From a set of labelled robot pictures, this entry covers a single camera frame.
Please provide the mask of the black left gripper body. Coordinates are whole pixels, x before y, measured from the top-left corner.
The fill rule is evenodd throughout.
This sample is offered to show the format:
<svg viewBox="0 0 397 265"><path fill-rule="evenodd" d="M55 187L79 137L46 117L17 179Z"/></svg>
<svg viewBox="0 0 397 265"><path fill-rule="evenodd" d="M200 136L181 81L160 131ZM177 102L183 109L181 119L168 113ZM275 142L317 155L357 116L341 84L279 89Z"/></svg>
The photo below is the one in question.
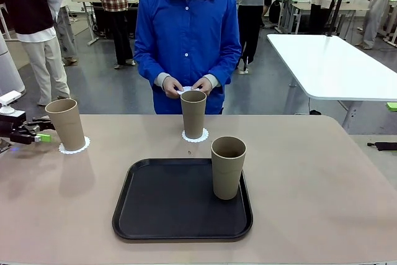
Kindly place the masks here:
<svg viewBox="0 0 397 265"><path fill-rule="evenodd" d="M13 129L20 127L26 121L24 111L14 111L11 114L1 114L1 137L10 137Z"/></svg>

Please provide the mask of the person's right hand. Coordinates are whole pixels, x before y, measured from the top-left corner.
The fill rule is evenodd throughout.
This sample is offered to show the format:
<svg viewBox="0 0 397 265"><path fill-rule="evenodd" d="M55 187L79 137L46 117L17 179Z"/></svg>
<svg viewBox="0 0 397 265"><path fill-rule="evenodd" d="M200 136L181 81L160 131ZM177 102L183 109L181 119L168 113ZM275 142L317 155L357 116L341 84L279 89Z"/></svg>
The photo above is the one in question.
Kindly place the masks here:
<svg viewBox="0 0 397 265"><path fill-rule="evenodd" d="M163 90L168 98L178 99L180 97L178 92L183 92L184 88L177 79L172 76L166 76L163 81Z"/></svg>

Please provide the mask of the person's left hand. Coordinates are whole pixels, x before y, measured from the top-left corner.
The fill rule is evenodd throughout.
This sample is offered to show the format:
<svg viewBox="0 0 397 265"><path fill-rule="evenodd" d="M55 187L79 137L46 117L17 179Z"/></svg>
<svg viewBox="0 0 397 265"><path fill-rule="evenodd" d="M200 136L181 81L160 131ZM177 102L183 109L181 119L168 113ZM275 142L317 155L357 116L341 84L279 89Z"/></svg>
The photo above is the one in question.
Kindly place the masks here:
<svg viewBox="0 0 397 265"><path fill-rule="evenodd" d="M213 89L212 83L206 77L200 78L192 87L191 90L199 90L206 94L207 96L211 93Z"/></svg>

